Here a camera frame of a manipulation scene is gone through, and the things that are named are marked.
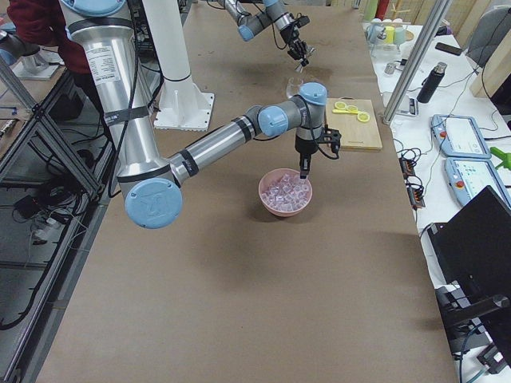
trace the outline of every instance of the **cutting board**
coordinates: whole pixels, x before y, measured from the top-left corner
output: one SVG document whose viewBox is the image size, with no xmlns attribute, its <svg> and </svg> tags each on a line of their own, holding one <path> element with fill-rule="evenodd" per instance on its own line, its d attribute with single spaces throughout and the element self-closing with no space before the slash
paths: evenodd
<svg viewBox="0 0 511 383">
<path fill-rule="evenodd" d="M 356 114 L 334 114 L 332 110 L 336 101 L 344 101 L 348 105 L 357 106 L 360 111 L 368 112 L 370 120 L 360 122 L 357 120 Z M 376 124 L 373 104 L 370 100 L 329 98 L 326 112 L 328 127 L 341 132 L 341 148 L 372 150 L 382 148 L 382 139 Z"/>
</svg>

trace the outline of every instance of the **black pants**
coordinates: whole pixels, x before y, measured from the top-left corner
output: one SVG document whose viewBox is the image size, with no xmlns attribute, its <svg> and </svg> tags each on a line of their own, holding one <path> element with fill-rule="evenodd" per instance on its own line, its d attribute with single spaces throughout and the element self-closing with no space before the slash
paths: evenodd
<svg viewBox="0 0 511 383">
<path fill-rule="evenodd" d="M 97 94 L 96 85 L 94 84 L 93 75 L 90 73 L 76 73 L 71 71 L 73 75 L 74 84 L 83 90 L 83 93 L 89 98 L 89 100 L 93 103 L 94 108 L 96 108 L 97 112 L 101 117 L 101 124 L 103 125 L 103 131 L 105 132 L 105 136 L 111 141 L 112 136 L 110 135 L 110 130 L 108 125 L 105 122 L 105 118 L 103 115 L 105 111 L 103 110 L 103 106 L 101 105 L 101 100 L 99 98 L 99 94 Z"/>
</svg>

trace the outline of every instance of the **pink bowl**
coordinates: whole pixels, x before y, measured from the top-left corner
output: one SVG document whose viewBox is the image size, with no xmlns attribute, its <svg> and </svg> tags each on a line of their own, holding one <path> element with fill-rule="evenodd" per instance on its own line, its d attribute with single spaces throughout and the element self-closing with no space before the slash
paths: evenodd
<svg viewBox="0 0 511 383">
<path fill-rule="evenodd" d="M 300 174 L 300 172 L 294 170 L 294 169 L 275 169 L 275 170 L 272 170 L 271 172 L 269 173 L 266 173 L 263 178 L 261 178 L 261 181 L 259 181 L 259 199 L 261 200 L 261 202 L 263 203 L 264 207 L 269 211 L 271 212 L 272 214 L 274 215 L 277 215 L 279 217 L 291 217 L 293 215 L 297 215 L 298 213 L 300 213 L 308 204 L 309 202 L 311 202 L 311 199 L 312 199 L 312 185 L 311 185 L 311 181 L 309 181 L 309 179 L 306 179 L 305 180 L 305 183 L 307 185 L 309 185 L 309 192 L 307 193 L 307 201 L 305 203 L 305 205 L 300 208 L 299 210 L 294 210 L 294 211 L 278 211 L 272 207 L 270 207 L 269 205 L 267 205 L 264 201 L 263 201 L 263 198 L 261 197 L 261 195 L 270 187 L 270 185 L 274 182 L 277 182 L 279 181 L 283 176 L 284 174 L 289 174 L 290 176 L 294 176 L 296 174 Z"/>
</svg>

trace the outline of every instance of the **bowl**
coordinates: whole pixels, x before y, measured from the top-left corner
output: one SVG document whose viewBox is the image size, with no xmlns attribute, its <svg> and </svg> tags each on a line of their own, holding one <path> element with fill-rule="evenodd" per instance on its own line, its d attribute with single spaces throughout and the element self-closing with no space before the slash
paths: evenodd
<svg viewBox="0 0 511 383">
<path fill-rule="evenodd" d="M 306 179 L 304 184 L 308 186 L 308 191 L 305 191 L 305 201 L 304 201 L 305 204 L 301 208 L 299 208 L 297 210 L 291 210 L 291 211 L 280 211 L 280 210 L 276 210 L 274 207 L 271 207 L 264 200 L 263 193 L 265 193 L 273 183 L 279 182 L 284 177 L 285 174 L 288 174 L 289 176 L 291 176 L 291 179 L 292 179 L 295 176 L 299 176 L 300 172 L 298 172 L 294 169 L 286 169 L 286 168 L 275 169 L 275 170 L 272 170 L 271 172 L 265 174 L 263 176 L 263 178 L 261 178 L 261 181 L 259 181 L 259 198 L 261 199 L 263 206 L 266 208 L 266 210 L 271 212 L 273 215 L 277 215 L 278 217 L 291 217 L 293 215 L 297 215 L 309 204 L 309 202 L 311 202 L 311 199 L 312 199 L 311 181 L 309 181 L 309 179 Z"/>
</svg>

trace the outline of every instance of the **maroon sleeve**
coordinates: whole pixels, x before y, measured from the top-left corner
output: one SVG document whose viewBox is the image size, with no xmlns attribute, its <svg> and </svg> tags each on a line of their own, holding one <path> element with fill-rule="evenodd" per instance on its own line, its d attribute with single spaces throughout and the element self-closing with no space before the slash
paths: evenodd
<svg viewBox="0 0 511 383">
<path fill-rule="evenodd" d="M 20 38 L 33 44 L 47 45 L 54 38 L 50 28 L 51 9 L 48 0 L 10 0 L 7 14 L 16 25 Z"/>
</svg>

